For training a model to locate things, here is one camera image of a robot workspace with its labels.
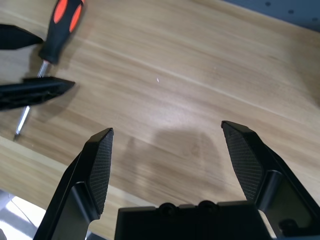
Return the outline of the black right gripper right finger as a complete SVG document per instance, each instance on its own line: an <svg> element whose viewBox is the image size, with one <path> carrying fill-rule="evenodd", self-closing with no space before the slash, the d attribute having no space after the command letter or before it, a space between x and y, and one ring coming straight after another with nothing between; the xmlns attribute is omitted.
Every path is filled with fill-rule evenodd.
<svg viewBox="0 0 320 240"><path fill-rule="evenodd" d="M222 121L233 170L277 237L320 236L320 207L285 161L247 126Z"/></svg>

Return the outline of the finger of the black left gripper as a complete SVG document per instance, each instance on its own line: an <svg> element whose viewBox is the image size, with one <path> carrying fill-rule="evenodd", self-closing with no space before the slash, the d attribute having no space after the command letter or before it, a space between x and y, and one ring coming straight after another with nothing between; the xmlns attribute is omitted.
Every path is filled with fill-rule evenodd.
<svg viewBox="0 0 320 240"><path fill-rule="evenodd" d="M54 76L24 78L21 83L1 85L0 110L43 104L62 96L74 85L73 81Z"/></svg>
<svg viewBox="0 0 320 240"><path fill-rule="evenodd" d="M16 25L0 25L1 50L18 50L24 47L42 44L43 42L43 39L39 36Z"/></svg>

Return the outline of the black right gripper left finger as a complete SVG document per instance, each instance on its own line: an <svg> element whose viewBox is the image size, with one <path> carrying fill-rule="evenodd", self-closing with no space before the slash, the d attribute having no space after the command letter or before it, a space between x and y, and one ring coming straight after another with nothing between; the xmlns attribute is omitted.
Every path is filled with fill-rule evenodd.
<svg viewBox="0 0 320 240"><path fill-rule="evenodd" d="M84 240L104 211L114 131L93 135L63 173L34 236L36 240Z"/></svg>

